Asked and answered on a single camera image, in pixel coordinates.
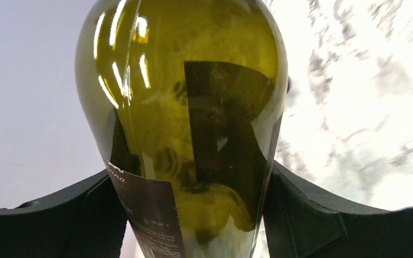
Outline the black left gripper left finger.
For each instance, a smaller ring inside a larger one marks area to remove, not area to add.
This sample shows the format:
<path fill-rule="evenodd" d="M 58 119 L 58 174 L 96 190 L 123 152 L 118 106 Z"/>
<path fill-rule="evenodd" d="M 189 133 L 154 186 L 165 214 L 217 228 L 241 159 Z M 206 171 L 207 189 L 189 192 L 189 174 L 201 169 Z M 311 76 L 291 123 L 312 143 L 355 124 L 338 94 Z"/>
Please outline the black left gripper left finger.
<path fill-rule="evenodd" d="M 0 257 L 119 257 L 126 215 L 106 171 L 0 209 Z"/>

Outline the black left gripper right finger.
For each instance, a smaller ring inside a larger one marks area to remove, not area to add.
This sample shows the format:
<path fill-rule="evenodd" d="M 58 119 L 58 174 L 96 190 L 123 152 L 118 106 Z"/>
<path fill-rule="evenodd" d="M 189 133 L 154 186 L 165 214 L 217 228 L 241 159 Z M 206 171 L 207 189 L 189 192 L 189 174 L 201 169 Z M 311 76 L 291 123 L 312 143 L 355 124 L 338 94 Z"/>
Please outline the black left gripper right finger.
<path fill-rule="evenodd" d="M 413 257 L 413 207 L 337 196 L 274 163 L 264 221 L 270 257 Z"/>

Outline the green bottle dark brown label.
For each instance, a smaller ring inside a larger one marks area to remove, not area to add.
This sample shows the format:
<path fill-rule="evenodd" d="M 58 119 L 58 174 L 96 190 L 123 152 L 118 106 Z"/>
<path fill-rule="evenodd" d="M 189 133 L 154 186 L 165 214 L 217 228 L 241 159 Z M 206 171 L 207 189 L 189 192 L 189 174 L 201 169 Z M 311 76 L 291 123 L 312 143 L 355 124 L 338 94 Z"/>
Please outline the green bottle dark brown label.
<path fill-rule="evenodd" d="M 96 1 L 76 86 L 144 257 L 251 257 L 288 87 L 262 1 Z"/>

